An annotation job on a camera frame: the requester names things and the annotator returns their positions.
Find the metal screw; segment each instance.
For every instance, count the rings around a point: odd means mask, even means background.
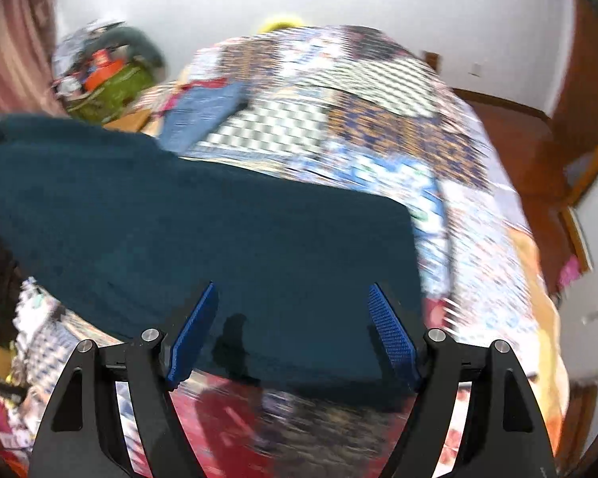
[[[445,333],[440,329],[430,329],[427,335],[432,341],[443,341],[445,339]]]
[[[494,348],[499,351],[500,353],[508,353],[509,352],[509,343],[504,340],[496,340],[494,342]]]
[[[142,340],[153,341],[153,340],[157,340],[158,336],[159,336],[159,331],[157,329],[146,329],[142,333]]]
[[[79,353],[87,353],[93,348],[93,341],[91,340],[82,340],[78,343],[78,352]]]

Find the bed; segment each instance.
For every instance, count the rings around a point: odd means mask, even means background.
[[[408,207],[426,325],[464,343],[508,340],[530,377],[555,451],[568,403],[558,316],[520,200],[470,106],[380,31],[292,28],[198,51],[177,81],[134,104],[133,110],[152,112],[143,132],[168,134],[165,104],[191,82],[224,77],[248,86],[248,108],[182,156],[379,194]],[[23,286],[14,323],[13,376],[32,385],[18,413],[35,432],[78,341],[118,340],[70,304],[60,305],[34,279]],[[354,410],[201,372],[172,397],[211,477],[376,476],[412,405]],[[150,476],[123,384],[118,402],[134,468]],[[465,384],[435,476],[453,466],[468,402]]]

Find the blue gripper pad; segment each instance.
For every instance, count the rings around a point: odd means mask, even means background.
[[[418,390],[421,375],[416,367],[415,345],[377,284],[370,286],[368,309],[395,374],[412,391]]]
[[[210,282],[172,344],[170,367],[166,375],[166,382],[172,389],[177,388],[180,382],[191,375],[217,314],[218,302],[217,287]]]

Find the yellow round object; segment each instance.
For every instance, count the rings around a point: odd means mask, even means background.
[[[266,20],[266,23],[257,31],[258,34],[265,34],[266,32],[274,32],[275,30],[282,30],[283,28],[305,27],[305,23],[297,16],[276,16]]]

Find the electrical outlet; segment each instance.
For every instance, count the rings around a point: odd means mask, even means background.
[[[483,63],[473,63],[469,74],[474,77],[481,77],[483,75]]]

